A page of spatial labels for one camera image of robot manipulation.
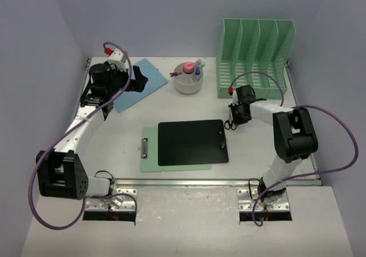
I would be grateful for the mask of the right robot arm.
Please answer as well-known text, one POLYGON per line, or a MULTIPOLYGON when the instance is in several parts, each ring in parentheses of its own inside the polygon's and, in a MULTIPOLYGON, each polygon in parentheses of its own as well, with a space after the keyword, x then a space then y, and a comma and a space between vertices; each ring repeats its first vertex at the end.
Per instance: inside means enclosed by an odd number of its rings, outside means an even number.
POLYGON ((252 119, 260 120, 273 128, 276 157, 263 177, 258 181, 256 203, 268 207, 285 192, 287 182, 296 167, 318 150, 318 140, 310 114, 305 108, 285 108, 264 98, 257 98, 249 86, 228 88, 232 96, 229 118, 225 129, 235 130, 252 119))

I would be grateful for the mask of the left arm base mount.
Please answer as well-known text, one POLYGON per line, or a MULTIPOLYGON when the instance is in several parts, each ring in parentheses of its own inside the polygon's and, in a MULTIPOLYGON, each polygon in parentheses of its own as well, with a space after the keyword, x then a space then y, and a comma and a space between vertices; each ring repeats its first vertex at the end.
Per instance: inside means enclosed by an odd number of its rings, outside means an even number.
POLYGON ((137 187, 116 181, 107 196, 86 199, 83 221, 132 222, 137 218, 137 187))

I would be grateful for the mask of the green clipboard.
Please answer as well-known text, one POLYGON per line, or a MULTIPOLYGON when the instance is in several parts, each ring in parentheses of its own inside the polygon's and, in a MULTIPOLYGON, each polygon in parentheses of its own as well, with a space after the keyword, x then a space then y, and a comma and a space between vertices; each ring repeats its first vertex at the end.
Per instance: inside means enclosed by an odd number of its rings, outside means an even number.
POLYGON ((140 152, 140 172, 142 173, 204 171, 212 169, 211 164, 159 166, 157 127, 144 127, 142 129, 140 152))

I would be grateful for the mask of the purple highlighter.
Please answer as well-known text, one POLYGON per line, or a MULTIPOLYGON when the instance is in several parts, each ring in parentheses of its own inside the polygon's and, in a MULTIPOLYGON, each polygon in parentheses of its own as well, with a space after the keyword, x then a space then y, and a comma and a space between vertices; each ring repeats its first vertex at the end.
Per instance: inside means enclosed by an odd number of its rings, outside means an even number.
POLYGON ((194 63, 194 67, 197 68, 199 67, 199 65, 201 64, 201 60, 198 59, 195 63, 194 63))

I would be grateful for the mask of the green highlighter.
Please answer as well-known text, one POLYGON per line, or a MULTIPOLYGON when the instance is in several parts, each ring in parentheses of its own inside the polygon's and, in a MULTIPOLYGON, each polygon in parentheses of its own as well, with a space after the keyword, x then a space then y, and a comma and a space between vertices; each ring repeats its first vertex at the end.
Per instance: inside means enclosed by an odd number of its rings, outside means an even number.
POLYGON ((201 64, 200 64, 200 69, 203 69, 205 67, 206 63, 203 61, 201 64))

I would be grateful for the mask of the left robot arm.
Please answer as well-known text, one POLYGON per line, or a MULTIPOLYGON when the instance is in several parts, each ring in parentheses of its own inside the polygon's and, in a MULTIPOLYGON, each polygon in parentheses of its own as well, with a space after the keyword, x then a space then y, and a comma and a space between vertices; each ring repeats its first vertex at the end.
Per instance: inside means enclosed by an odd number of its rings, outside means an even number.
POLYGON ((49 153, 40 151, 37 155, 38 187, 42 196, 77 200, 98 197, 106 207, 113 207, 118 203, 119 193, 110 188, 112 181, 89 176, 80 155, 113 110, 113 97, 120 90, 138 93, 144 91, 148 78, 141 73, 139 66, 134 65, 132 69, 133 78, 127 70, 121 70, 116 64, 109 62, 89 68, 89 80, 65 138, 57 142, 49 153))

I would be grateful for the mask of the black clipboard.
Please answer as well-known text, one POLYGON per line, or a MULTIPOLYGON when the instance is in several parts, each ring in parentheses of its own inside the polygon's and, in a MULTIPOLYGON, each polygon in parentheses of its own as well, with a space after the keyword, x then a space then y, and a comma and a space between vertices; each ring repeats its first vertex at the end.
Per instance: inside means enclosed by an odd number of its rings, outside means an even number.
POLYGON ((158 165, 201 165, 229 162, 222 120, 158 124, 158 165))

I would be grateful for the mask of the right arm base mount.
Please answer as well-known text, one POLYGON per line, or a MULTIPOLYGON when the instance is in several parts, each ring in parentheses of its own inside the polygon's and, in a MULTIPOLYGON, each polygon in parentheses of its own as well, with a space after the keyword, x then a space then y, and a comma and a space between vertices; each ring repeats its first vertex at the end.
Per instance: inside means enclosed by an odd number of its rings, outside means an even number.
MULTIPOLYGON (((252 210, 256 197, 257 189, 251 189, 252 198, 249 195, 248 187, 237 191, 239 220, 241 222, 252 222, 252 210)), ((272 202, 258 202, 255 207, 254 216, 256 222, 261 219, 264 222, 292 221, 291 209, 288 195, 285 192, 278 200, 272 202)))

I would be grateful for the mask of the pink glue bottle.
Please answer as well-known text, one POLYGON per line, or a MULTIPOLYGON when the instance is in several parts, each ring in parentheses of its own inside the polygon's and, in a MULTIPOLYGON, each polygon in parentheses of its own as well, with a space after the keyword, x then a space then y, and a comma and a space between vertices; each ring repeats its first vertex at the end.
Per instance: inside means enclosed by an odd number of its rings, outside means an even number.
POLYGON ((191 62, 184 63, 184 67, 183 67, 182 71, 185 74, 192 74, 192 73, 194 73, 194 71, 195 71, 194 64, 191 63, 191 62))

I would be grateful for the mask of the black handled scissors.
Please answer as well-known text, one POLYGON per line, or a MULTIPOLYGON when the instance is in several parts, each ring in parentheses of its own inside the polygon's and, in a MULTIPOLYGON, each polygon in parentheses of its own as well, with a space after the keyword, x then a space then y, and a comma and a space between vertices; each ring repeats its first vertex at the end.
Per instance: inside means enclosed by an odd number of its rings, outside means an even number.
POLYGON ((237 129, 237 125, 234 123, 231 110, 229 110, 228 119, 224 122, 224 128, 226 130, 233 130, 233 131, 237 129))

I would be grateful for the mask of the blue clipboard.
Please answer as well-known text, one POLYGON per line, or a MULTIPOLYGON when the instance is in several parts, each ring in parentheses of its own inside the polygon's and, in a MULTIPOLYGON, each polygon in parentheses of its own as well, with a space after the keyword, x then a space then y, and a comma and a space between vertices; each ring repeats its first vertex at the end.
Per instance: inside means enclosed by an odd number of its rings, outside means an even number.
POLYGON ((137 65, 140 68, 141 73, 148 78, 148 82, 142 93, 124 92, 121 94, 119 98, 114 101, 114 110, 117 113, 122 113, 168 83, 168 80, 147 58, 139 60, 135 65, 137 65))

